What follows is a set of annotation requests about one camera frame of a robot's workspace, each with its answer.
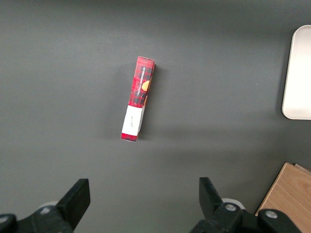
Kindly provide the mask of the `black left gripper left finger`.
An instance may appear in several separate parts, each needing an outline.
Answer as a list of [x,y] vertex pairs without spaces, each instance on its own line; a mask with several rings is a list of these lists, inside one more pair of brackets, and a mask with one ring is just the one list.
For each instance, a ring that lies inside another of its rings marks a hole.
[[88,179],[79,179],[56,203],[43,204],[28,217],[18,220],[1,214],[2,233],[72,233],[90,205]]

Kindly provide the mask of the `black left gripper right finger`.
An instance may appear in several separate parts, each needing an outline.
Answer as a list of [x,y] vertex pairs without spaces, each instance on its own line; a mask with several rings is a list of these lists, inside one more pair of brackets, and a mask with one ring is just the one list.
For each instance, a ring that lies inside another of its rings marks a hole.
[[224,202],[208,177],[199,179],[199,203],[205,219],[192,233],[299,233],[299,228],[283,212],[262,209],[251,214],[232,202]]

